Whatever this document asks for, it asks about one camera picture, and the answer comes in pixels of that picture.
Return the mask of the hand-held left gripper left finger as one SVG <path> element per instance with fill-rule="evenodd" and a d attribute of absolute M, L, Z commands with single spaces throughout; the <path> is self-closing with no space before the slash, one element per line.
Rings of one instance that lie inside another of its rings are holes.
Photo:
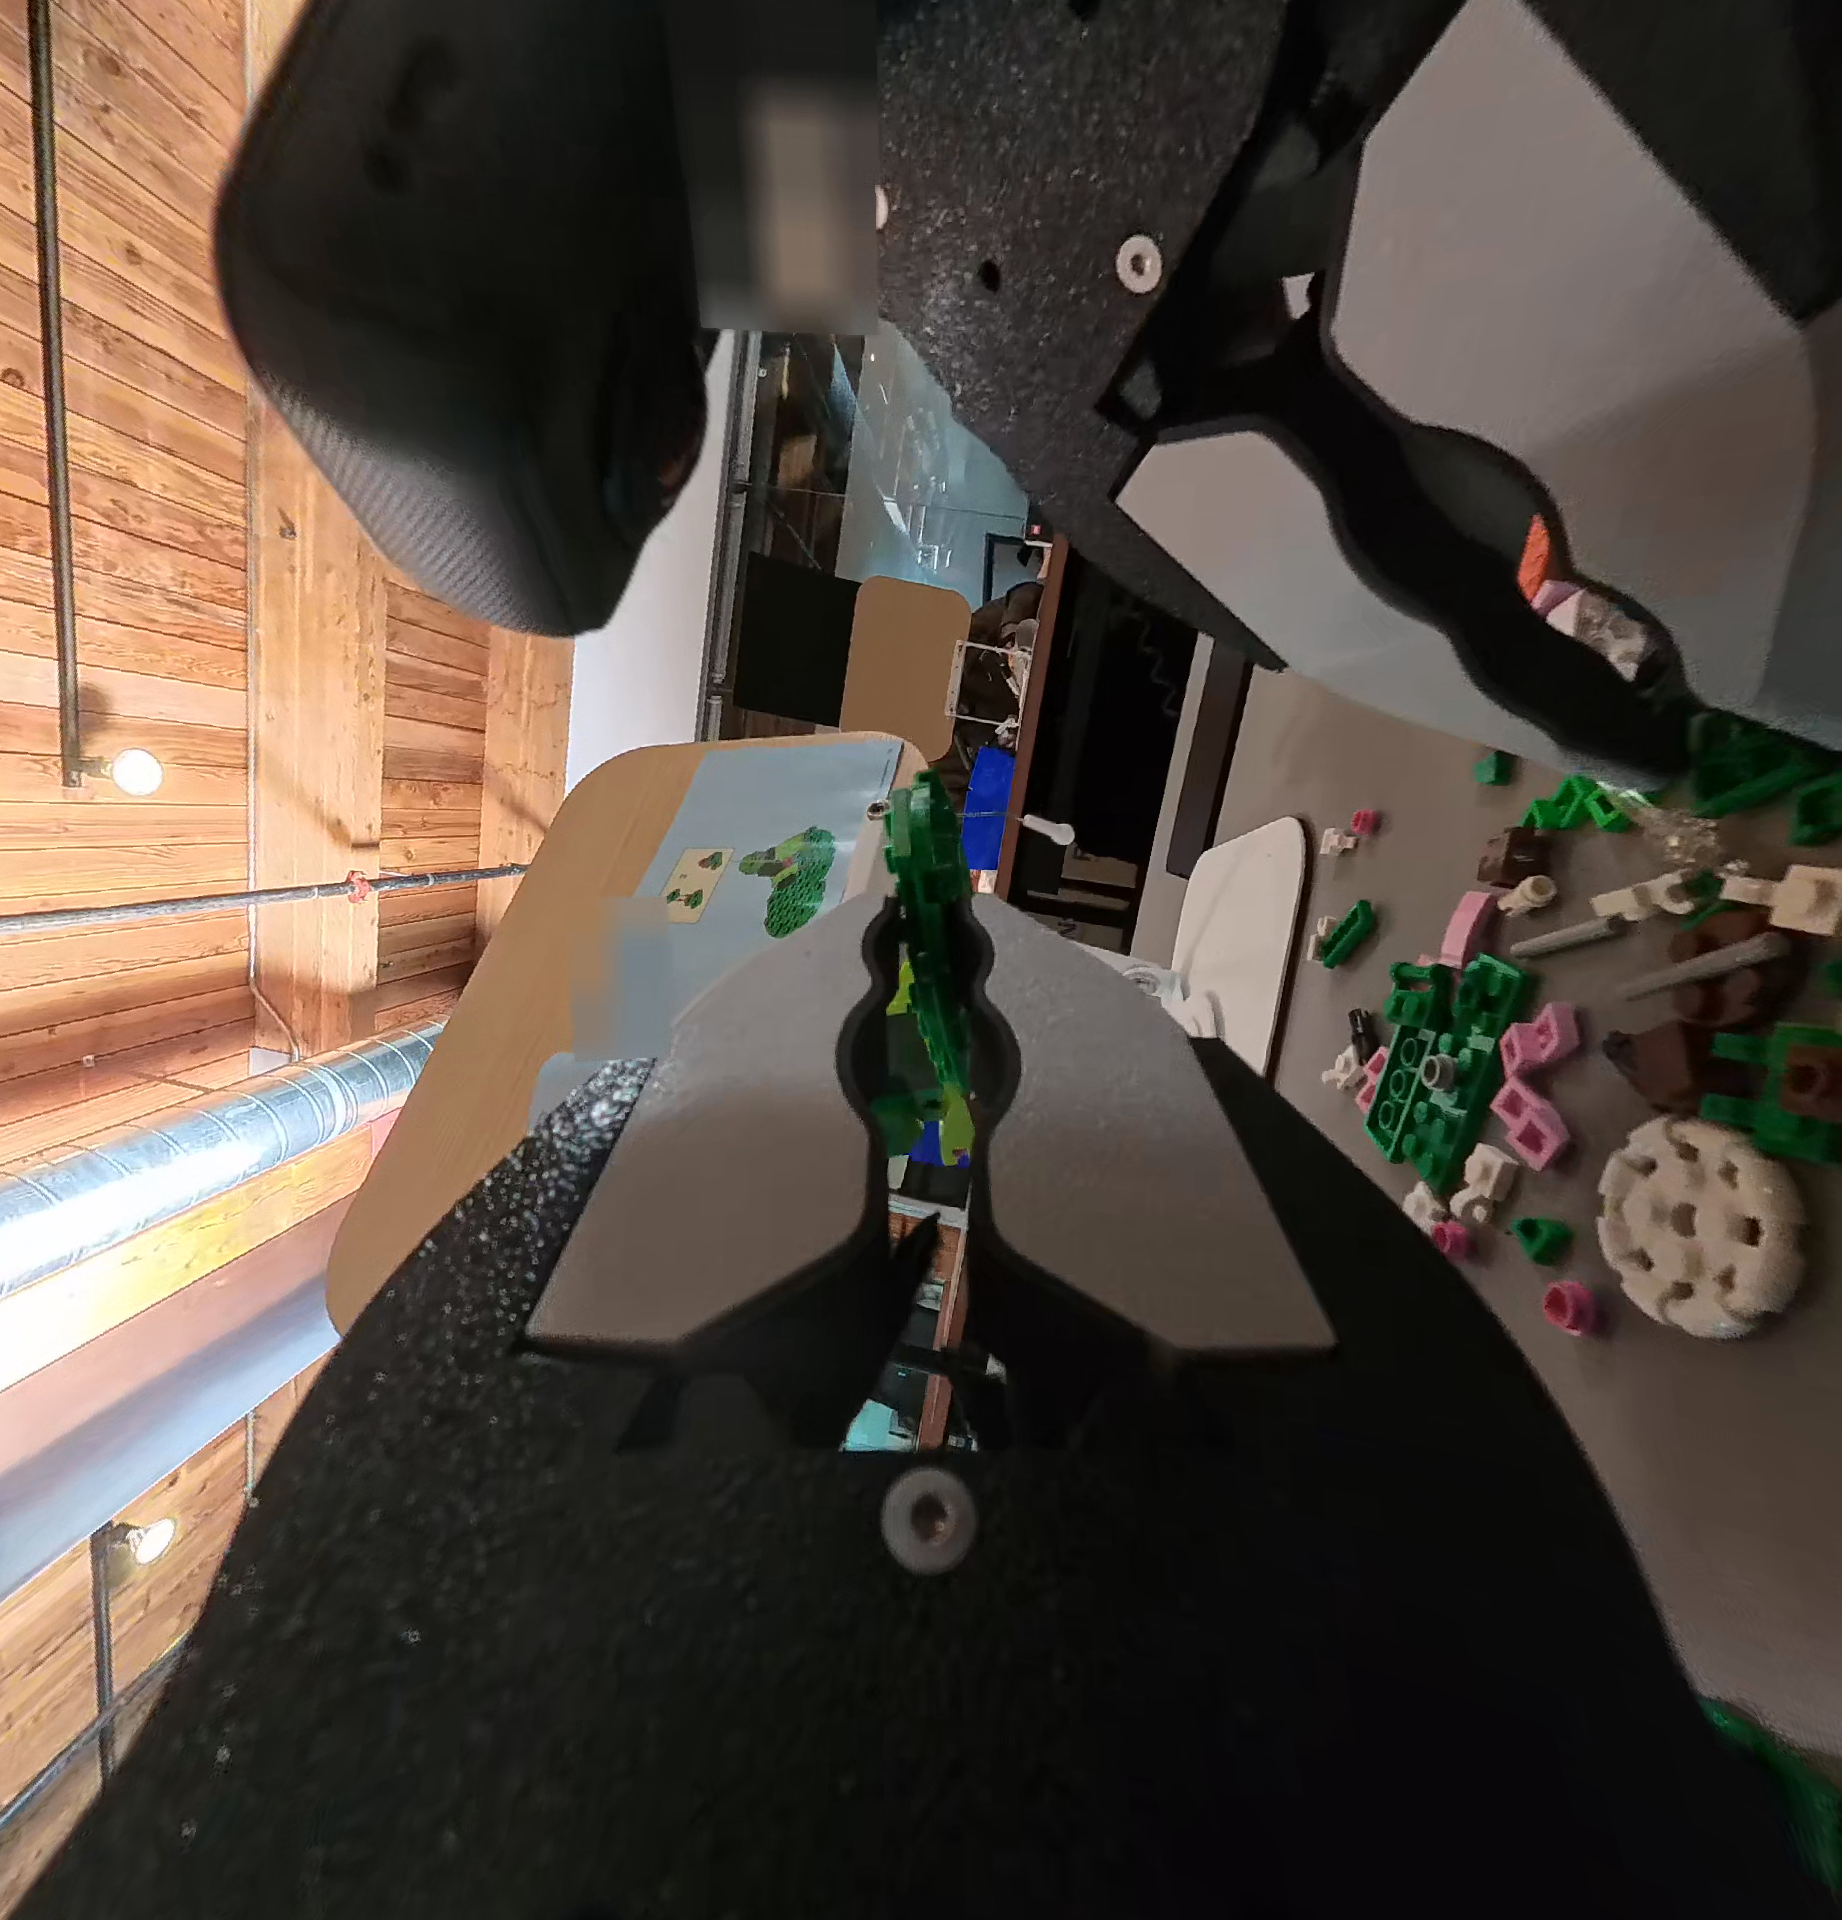
<path fill-rule="evenodd" d="M 676 1357 L 859 1231 L 886 1236 L 886 1141 L 846 1073 L 888 1003 L 870 944 L 890 911 L 849 897 L 680 1011 L 534 1310 L 534 1346 Z"/>

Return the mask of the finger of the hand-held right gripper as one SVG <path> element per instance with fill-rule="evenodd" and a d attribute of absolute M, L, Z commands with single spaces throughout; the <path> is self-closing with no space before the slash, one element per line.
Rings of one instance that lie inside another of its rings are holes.
<path fill-rule="evenodd" d="M 1608 777 L 1688 765 L 1691 692 L 1649 594 L 1585 559 L 1556 473 L 1408 419 L 1349 373 L 1197 373 L 1155 409 L 1119 509 L 1249 635 L 1340 697 Z M 1636 613 L 1635 679 L 1542 617 L 1521 558 Z"/>
<path fill-rule="evenodd" d="M 1704 703 L 1842 749 L 1842 3 L 1462 3 L 1331 335 L 1528 468 Z"/>

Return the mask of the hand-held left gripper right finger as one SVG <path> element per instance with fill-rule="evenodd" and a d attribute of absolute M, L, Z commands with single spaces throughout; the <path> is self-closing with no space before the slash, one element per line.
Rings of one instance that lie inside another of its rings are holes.
<path fill-rule="evenodd" d="M 1178 1357 L 1324 1355 L 1321 1310 L 1190 1034 L 1124 972 L 977 897 L 1015 1080 L 986 1136 L 1009 1253 Z"/>

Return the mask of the green lego base build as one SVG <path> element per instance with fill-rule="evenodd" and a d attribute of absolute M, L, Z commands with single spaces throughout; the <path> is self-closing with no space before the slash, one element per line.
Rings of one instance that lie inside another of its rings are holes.
<path fill-rule="evenodd" d="M 936 772 L 888 796 L 886 866 L 894 991 L 870 1111 L 890 1156 L 959 1174 L 971 1165 L 981 1120 L 981 922 L 956 803 Z"/>

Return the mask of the green lego plate assembly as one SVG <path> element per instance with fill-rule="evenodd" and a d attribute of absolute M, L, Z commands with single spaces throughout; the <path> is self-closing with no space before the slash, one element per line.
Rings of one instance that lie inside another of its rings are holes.
<path fill-rule="evenodd" d="M 1505 1034 L 1533 1008 L 1536 984 L 1533 972 L 1490 955 L 1459 972 L 1445 962 L 1388 972 L 1385 1065 L 1362 1094 L 1367 1136 L 1439 1200 L 1462 1186 L 1505 1083 Z"/>

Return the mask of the white round lego piece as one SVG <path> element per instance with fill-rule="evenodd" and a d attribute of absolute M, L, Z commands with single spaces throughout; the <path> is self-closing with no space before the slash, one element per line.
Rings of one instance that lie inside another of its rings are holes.
<path fill-rule="evenodd" d="M 1600 1172 L 1594 1232 L 1625 1297 L 1691 1338 L 1750 1338 L 1807 1281 L 1807 1196 L 1752 1141 L 1653 1118 Z"/>

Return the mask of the pile of green pink lego pieces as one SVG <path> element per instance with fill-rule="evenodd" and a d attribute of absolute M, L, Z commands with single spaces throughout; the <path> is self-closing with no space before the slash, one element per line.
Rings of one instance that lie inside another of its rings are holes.
<path fill-rule="evenodd" d="M 1311 944 L 1331 989 L 1318 1090 L 1439 1253 L 1518 1246 L 1547 1281 L 1543 1315 L 1574 1335 L 1600 1331 L 1611 1288 L 1625 1297 L 1594 1221 L 1605 1156 L 1636 1125 L 1729 1125 L 1798 1179 L 1807 1211 L 1802 1172 L 1842 1172 L 1842 752 L 1702 710 L 1688 755 L 1667 786 L 1567 773 L 1533 792 L 1512 755 L 1487 752 L 1445 830 L 1393 803 L 1321 832 L 1324 866 L 1349 875 L 1321 886 Z M 1398 870 L 1404 828 L 1432 830 L 1428 875 Z M 1478 955 L 1538 984 L 1505 1034 L 1462 1186 L 1439 1200 L 1381 1156 L 1362 1094 L 1385 1065 L 1388 972 Z M 1809 1219 L 1807 1279 L 1818 1238 Z"/>

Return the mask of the black flat panel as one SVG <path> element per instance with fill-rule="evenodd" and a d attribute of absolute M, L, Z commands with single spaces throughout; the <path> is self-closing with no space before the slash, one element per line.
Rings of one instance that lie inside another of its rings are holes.
<path fill-rule="evenodd" d="M 1242 649 L 1211 642 L 1166 838 L 1166 870 L 1174 877 L 1193 877 L 1201 856 L 1214 848 L 1252 679 L 1255 662 Z"/>

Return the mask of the book stand with white base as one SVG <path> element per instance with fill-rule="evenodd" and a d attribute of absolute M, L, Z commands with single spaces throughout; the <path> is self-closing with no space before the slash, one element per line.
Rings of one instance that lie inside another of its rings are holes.
<path fill-rule="evenodd" d="M 628 861 L 656 851 L 702 759 L 743 742 L 638 749 L 562 803 L 335 1238 L 326 1270 L 335 1328 L 346 1331 L 445 1212 L 525 1141 L 539 1069 L 570 1044 L 573 958 L 588 914 L 604 897 L 625 894 Z"/>

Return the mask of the light wooden table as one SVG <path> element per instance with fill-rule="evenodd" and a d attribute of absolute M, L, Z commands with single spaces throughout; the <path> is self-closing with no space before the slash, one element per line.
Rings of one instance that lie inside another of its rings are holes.
<path fill-rule="evenodd" d="M 839 700 L 842 731 L 886 731 L 926 762 L 956 737 L 952 690 L 971 607 L 956 589 L 900 576 L 859 582 Z"/>

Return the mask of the instruction booklet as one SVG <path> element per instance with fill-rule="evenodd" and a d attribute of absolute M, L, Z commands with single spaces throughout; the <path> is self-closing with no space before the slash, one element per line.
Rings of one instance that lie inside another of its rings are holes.
<path fill-rule="evenodd" d="M 836 908 L 879 851 L 870 813 L 901 758 L 890 734 L 707 755 L 656 851 L 628 861 L 628 891 L 579 937 L 570 1044 L 539 1069 L 529 1118 L 604 1060 L 664 1053 L 695 997 Z"/>

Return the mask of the black ceiling pipe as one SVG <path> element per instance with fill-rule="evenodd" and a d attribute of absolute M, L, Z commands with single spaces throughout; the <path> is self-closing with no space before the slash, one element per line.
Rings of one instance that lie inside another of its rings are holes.
<path fill-rule="evenodd" d="M 63 327 L 63 216 L 56 161 L 52 3 L 27 6 L 31 199 L 36 234 L 36 300 L 45 406 L 48 565 L 53 594 L 56 720 L 63 787 L 81 787 L 88 752 L 80 700 L 80 632 L 73 600 L 73 464 L 69 445 L 69 365 Z"/>

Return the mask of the black screen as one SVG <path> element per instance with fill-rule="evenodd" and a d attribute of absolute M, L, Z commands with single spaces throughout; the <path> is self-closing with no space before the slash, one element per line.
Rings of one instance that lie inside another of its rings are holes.
<path fill-rule="evenodd" d="M 859 582 L 748 551 L 733 632 L 733 703 L 749 714 L 836 730 Z"/>

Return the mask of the grey sprinkler pipe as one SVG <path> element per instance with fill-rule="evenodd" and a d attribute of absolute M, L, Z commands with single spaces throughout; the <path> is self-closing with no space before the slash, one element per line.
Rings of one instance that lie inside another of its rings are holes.
<path fill-rule="evenodd" d="M 169 922 L 191 920 L 208 914 L 228 914 L 242 908 L 265 907 L 294 907 L 294 903 L 367 903 L 404 891 L 428 889 L 457 889 L 467 883 L 493 883 L 508 877 L 525 877 L 525 861 L 508 861 L 503 866 L 457 866 L 432 873 L 391 873 L 391 875 L 365 875 L 349 873 L 339 880 L 321 883 L 281 883 L 262 889 L 214 891 L 197 897 L 157 897 L 157 901 L 111 901 L 80 908 L 29 908 L 15 914 L 0 914 L 0 939 L 35 937 L 43 932 L 84 932 L 101 927 L 132 927 L 132 922 Z"/>

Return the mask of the silver air duct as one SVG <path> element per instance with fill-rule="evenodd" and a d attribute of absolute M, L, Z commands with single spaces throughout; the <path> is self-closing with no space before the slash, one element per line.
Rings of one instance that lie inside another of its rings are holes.
<path fill-rule="evenodd" d="M 438 1035 L 0 1174 L 0 1604 L 326 1355 L 311 1284 Z"/>

